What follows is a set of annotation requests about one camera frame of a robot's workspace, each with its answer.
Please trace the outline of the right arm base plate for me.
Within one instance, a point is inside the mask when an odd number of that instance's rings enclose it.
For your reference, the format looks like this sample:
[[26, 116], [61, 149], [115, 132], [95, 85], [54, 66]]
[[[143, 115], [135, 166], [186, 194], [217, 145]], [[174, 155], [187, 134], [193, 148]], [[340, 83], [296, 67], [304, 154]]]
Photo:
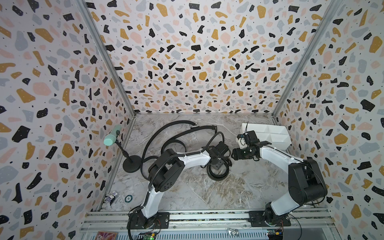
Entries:
[[272, 208], [264, 211], [249, 211], [249, 219], [252, 227], [290, 227], [292, 224], [288, 214], [278, 216]]

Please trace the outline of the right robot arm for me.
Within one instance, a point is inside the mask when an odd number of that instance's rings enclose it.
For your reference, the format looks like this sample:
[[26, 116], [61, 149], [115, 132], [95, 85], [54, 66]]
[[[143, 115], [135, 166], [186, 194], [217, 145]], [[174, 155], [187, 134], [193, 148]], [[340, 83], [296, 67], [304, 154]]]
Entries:
[[235, 161], [264, 159], [288, 174], [288, 192], [266, 204], [264, 216], [267, 222], [286, 216], [309, 202], [325, 199], [328, 190], [314, 159], [304, 160], [281, 151], [268, 141], [260, 141], [255, 131], [239, 134], [237, 140], [241, 147], [232, 151]]

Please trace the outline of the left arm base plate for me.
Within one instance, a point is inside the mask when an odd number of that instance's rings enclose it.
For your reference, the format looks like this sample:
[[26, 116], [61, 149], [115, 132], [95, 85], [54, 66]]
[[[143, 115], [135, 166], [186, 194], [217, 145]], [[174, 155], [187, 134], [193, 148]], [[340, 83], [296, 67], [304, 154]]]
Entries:
[[158, 212], [150, 218], [146, 218], [142, 211], [131, 213], [127, 229], [145, 230], [145, 229], [168, 229], [170, 223], [169, 212]]

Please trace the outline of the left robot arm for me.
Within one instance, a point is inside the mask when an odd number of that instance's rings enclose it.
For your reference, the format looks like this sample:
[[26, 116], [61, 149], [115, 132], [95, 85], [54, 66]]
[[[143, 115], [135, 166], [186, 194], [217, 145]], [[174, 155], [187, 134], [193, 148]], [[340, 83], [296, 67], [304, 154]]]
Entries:
[[177, 181], [183, 170], [215, 165], [224, 160], [229, 147], [220, 141], [216, 146], [204, 147], [195, 152], [176, 153], [168, 149], [149, 168], [149, 186], [139, 216], [150, 219], [159, 211], [164, 192], [168, 191]]

